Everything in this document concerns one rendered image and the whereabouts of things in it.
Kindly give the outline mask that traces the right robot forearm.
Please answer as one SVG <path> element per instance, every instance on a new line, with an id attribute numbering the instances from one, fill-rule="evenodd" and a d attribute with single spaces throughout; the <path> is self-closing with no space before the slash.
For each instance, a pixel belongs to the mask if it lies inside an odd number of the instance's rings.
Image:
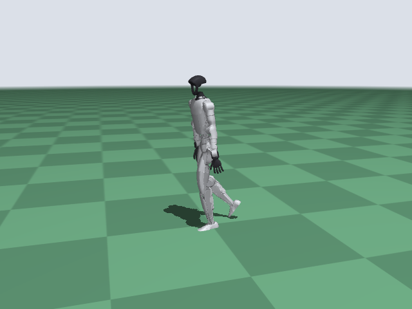
<path id="1" fill-rule="evenodd" d="M 199 137 L 200 135 L 198 133 L 196 133 L 195 128 L 192 127 L 192 131 L 194 133 L 194 141 L 196 142 L 196 146 L 198 147 L 200 145 L 201 142 L 201 138 Z"/>

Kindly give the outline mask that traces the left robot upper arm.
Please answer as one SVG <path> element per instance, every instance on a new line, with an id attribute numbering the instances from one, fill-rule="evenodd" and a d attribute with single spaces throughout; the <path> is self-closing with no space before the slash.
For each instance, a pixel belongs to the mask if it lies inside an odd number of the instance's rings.
<path id="1" fill-rule="evenodd" d="M 216 120 L 214 116 L 214 104 L 210 101 L 203 102 L 203 110 L 206 113 L 207 121 L 209 126 L 206 128 L 206 133 L 210 135 L 210 127 L 214 126 L 216 128 Z"/>

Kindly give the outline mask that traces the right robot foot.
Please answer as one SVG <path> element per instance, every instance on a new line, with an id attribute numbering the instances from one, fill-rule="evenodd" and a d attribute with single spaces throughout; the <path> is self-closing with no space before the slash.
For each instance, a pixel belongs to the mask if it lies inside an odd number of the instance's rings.
<path id="1" fill-rule="evenodd" d="M 241 203 L 241 201 L 239 200 L 234 200 L 232 207 L 230 207 L 230 211 L 229 211 L 229 215 L 228 217 L 230 217 L 232 215 L 232 213 L 236 210 L 236 208 L 239 206 L 239 204 Z"/>

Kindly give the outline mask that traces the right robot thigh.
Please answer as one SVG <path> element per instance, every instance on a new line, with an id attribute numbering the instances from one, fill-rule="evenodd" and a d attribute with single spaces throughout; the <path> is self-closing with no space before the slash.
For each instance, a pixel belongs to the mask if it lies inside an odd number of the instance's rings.
<path id="1" fill-rule="evenodd" d="M 198 165 L 198 162 L 199 162 L 199 160 L 200 160 L 201 154 L 202 154 L 202 152 L 201 152 L 200 145 L 199 145 L 199 146 L 198 146 L 198 153 L 197 153 L 197 165 Z M 206 164 L 208 164 L 208 163 L 206 163 Z M 208 165 L 209 165 L 209 164 L 208 164 Z M 211 186 L 214 185 L 214 183 L 215 183 L 215 178 L 214 178 L 213 176 L 209 175 L 209 181 L 208 181 L 208 183 L 207 183 L 207 186 L 208 186 L 208 187 L 211 187 Z"/>

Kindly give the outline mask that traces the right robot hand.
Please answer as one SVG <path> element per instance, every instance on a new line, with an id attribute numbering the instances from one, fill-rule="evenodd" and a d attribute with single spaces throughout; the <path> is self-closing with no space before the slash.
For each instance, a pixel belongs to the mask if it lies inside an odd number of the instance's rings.
<path id="1" fill-rule="evenodd" d="M 197 161 L 198 147 L 196 146 L 196 142 L 194 142 L 194 147 L 195 147 L 195 150 L 194 150 L 193 158 L 195 159 L 195 155 L 196 155 L 196 161 Z"/>

